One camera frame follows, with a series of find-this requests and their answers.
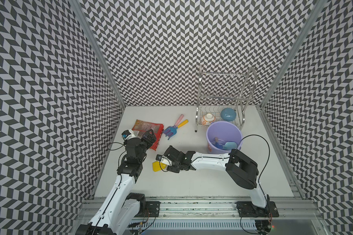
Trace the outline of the blue fork yellow handle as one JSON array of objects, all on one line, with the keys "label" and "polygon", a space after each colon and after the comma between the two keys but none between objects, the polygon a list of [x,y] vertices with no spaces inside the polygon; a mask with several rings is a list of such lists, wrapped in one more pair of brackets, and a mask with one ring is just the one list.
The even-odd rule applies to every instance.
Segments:
[{"label": "blue fork yellow handle", "polygon": [[186,119],[184,120],[181,124],[179,124],[177,127],[172,127],[170,132],[167,134],[168,136],[168,140],[171,139],[176,133],[177,130],[181,127],[183,127],[184,125],[186,125],[189,121]]}]

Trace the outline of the yellow plastic shovel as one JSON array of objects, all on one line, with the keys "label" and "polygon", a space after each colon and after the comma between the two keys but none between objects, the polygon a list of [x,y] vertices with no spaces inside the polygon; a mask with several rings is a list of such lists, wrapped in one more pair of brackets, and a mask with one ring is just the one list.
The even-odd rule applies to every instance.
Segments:
[{"label": "yellow plastic shovel", "polygon": [[155,161],[152,163],[152,167],[154,172],[166,171],[167,165],[162,162]]}]

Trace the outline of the purple rake pink handle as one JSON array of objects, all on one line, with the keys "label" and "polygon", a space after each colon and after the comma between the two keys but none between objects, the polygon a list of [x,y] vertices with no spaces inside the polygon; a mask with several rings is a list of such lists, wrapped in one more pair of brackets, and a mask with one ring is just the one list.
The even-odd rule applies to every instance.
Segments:
[{"label": "purple rake pink handle", "polygon": [[178,124],[180,124],[181,120],[183,119],[184,115],[181,114],[176,123],[173,126],[169,126],[163,131],[163,134],[168,135],[169,132],[171,132],[172,128],[175,128]]}]

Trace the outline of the purple plastic bucket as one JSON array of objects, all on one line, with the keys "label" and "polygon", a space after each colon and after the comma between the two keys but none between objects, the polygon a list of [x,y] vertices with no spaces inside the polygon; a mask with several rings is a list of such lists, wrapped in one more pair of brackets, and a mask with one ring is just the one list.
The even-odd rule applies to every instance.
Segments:
[{"label": "purple plastic bucket", "polygon": [[226,121],[217,121],[212,123],[206,132],[208,142],[208,152],[210,154],[224,154],[231,150],[221,150],[214,146],[214,138],[217,137],[225,142],[236,142],[240,150],[242,148],[243,134],[241,130],[234,124]]}]

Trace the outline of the blue plastic trowel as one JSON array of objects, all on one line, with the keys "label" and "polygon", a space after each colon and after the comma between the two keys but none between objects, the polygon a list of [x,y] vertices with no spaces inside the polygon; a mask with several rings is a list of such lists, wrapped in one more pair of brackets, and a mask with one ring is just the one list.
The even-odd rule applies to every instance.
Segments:
[{"label": "blue plastic trowel", "polygon": [[217,137],[214,138],[214,146],[221,150],[232,150],[238,147],[236,142],[225,142]]}]

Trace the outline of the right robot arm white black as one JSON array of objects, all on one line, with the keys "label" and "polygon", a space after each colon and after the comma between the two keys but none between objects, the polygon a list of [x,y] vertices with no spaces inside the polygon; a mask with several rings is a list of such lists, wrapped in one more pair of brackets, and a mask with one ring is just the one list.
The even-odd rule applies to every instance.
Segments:
[{"label": "right robot arm white black", "polygon": [[249,191],[253,206],[265,209],[269,196],[260,185],[260,173],[257,163],[238,149],[225,154],[204,154],[195,151],[183,153],[169,146],[164,154],[158,154],[156,160],[165,164],[165,171],[180,173],[189,170],[217,170],[226,172],[239,187]]}]

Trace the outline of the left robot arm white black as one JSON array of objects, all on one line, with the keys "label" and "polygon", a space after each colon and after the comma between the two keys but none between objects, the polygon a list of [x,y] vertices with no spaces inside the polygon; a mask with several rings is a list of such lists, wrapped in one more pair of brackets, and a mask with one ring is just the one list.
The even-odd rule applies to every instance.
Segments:
[{"label": "left robot arm white black", "polygon": [[132,130],[122,133],[125,152],[119,157],[118,176],[105,201],[87,224],[77,228],[76,235],[122,235],[136,215],[142,215],[144,194],[132,193],[147,156],[147,150],[157,141],[152,129],[136,137]]}]

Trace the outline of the white orange patterned bowl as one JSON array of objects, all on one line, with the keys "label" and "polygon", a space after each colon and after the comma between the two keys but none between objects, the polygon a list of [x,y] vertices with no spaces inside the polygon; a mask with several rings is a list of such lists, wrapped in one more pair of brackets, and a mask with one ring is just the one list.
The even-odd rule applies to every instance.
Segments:
[{"label": "white orange patterned bowl", "polygon": [[210,126],[215,121],[216,117],[212,113],[206,113],[201,119],[201,124],[204,126]]}]

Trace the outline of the silver metal dish rack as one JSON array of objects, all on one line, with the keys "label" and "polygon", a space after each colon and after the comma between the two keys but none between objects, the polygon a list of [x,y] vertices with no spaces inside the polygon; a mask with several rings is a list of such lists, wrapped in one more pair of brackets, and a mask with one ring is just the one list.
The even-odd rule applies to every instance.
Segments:
[{"label": "silver metal dish rack", "polygon": [[255,100],[258,75],[254,67],[245,73],[208,72],[198,67],[198,91],[194,131],[204,126],[203,117],[212,114],[216,121],[221,121],[221,112],[225,108],[235,111],[236,117],[231,121],[240,130],[246,120],[246,109]]}]

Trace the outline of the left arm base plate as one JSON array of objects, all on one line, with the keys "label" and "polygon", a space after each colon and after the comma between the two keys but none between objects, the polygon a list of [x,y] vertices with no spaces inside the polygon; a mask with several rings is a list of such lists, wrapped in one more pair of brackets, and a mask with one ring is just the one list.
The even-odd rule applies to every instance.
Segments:
[{"label": "left arm base plate", "polygon": [[160,205],[160,201],[141,202],[139,212],[134,217],[159,217]]}]

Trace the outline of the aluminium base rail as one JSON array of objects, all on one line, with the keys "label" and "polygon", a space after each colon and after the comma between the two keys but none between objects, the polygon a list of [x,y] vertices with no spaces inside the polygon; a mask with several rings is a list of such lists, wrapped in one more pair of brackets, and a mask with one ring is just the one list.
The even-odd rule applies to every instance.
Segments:
[{"label": "aluminium base rail", "polygon": [[312,200],[275,197],[279,217],[240,217],[236,202],[247,197],[151,197],[160,201],[159,217],[135,217],[125,234],[329,235]]}]

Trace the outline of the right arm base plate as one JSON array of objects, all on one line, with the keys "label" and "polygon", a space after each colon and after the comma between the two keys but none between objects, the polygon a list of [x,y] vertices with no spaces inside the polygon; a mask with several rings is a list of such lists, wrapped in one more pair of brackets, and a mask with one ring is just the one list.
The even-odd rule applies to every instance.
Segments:
[{"label": "right arm base plate", "polygon": [[254,206],[251,201],[236,202],[240,217],[279,217],[275,202],[270,201],[265,208]]}]

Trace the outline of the aluminium frame post right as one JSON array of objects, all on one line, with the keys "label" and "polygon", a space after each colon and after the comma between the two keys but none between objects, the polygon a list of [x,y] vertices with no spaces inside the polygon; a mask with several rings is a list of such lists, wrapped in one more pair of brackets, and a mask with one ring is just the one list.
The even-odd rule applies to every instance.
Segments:
[{"label": "aluminium frame post right", "polygon": [[297,35],[295,42],[292,44],[285,60],[282,62],[281,67],[276,74],[275,79],[270,85],[264,99],[261,101],[260,105],[257,106],[257,111],[260,116],[260,119],[265,127],[267,135],[270,139],[271,144],[273,145],[274,151],[278,158],[278,161],[281,165],[281,168],[286,176],[288,181],[289,187],[292,190],[293,197],[299,200],[305,200],[305,194],[300,186],[297,177],[295,176],[292,167],[290,166],[290,162],[284,153],[283,147],[280,144],[280,141],[277,138],[276,133],[272,128],[272,124],[268,120],[267,114],[265,112],[265,108],[269,101],[271,100],[272,96],[274,95],[277,87],[280,85],[283,77],[286,75],[288,69],[290,68],[295,56],[297,55],[298,51],[302,47],[306,38],[314,26],[315,22],[317,21],[321,12],[324,11],[324,7],[327,4],[327,1],[316,1],[313,7],[311,8],[311,12],[309,13],[305,23],[302,25],[301,31]]}]

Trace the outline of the aluminium frame post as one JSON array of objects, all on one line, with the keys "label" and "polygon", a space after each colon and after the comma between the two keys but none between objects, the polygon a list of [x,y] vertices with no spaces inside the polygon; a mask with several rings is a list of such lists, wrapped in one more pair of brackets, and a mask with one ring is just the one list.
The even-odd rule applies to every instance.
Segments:
[{"label": "aluminium frame post", "polygon": [[272,128],[272,124],[268,120],[267,114],[265,112],[265,108],[269,101],[271,100],[272,96],[274,95],[277,87],[280,85],[283,77],[286,75],[288,69],[290,68],[295,56],[297,55],[298,51],[302,47],[306,38],[314,26],[315,22],[317,21],[321,12],[324,11],[324,7],[327,4],[327,1],[316,1],[313,7],[311,8],[311,12],[309,13],[305,23],[302,25],[301,31],[297,35],[295,42],[292,44],[285,60],[282,62],[281,67],[276,74],[275,79],[270,85],[264,99],[261,101],[260,105],[257,106],[257,111],[260,116],[260,119],[265,127],[267,135],[270,139],[271,144],[273,145],[274,151],[278,158],[278,161],[281,165],[281,168],[286,176],[288,181],[289,187],[292,190],[293,197],[299,200],[305,200],[305,194],[300,186],[297,177],[295,176],[292,167],[290,166],[290,162],[284,153],[283,147],[280,144],[280,141],[277,138],[276,133]]},{"label": "aluminium frame post", "polygon": [[108,64],[104,58],[104,55],[101,51],[101,48],[99,47],[99,44],[94,36],[94,33],[88,23],[88,20],[87,20],[85,14],[81,8],[80,1],[70,0],[69,4],[70,4],[71,9],[73,10],[73,12],[76,16],[76,19],[79,22],[92,50],[94,51],[95,56],[103,69],[103,72],[106,75],[106,78],[107,78],[107,80],[113,90],[113,93],[117,97],[118,102],[121,105],[121,107],[125,108],[126,107],[125,102],[121,96],[121,93],[120,93],[117,85],[116,85],[115,79],[112,76],[112,73],[111,73],[111,71],[108,67]]}]

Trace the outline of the aluminium frame post left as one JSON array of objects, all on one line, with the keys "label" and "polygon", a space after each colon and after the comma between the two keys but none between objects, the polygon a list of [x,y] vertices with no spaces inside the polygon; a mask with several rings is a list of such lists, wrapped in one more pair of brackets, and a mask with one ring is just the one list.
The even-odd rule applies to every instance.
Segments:
[{"label": "aluminium frame post left", "polygon": [[94,51],[95,56],[103,69],[103,72],[106,75],[106,78],[107,78],[107,80],[113,90],[113,93],[117,97],[118,102],[121,105],[121,107],[125,108],[126,107],[125,102],[121,96],[121,93],[120,93],[117,85],[116,85],[115,79],[112,76],[112,73],[111,73],[111,71],[108,67],[108,64],[104,58],[104,55],[101,51],[101,48],[99,47],[99,44],[94,36],[94,33],[88,23],[88,20],[87,20],[85,14],[81,8],[80,1],[70,0],[69,4],[70,4],[71,9],[73,10],[73,12],[76,16],[76,19],[79,22],[92,50]]}]

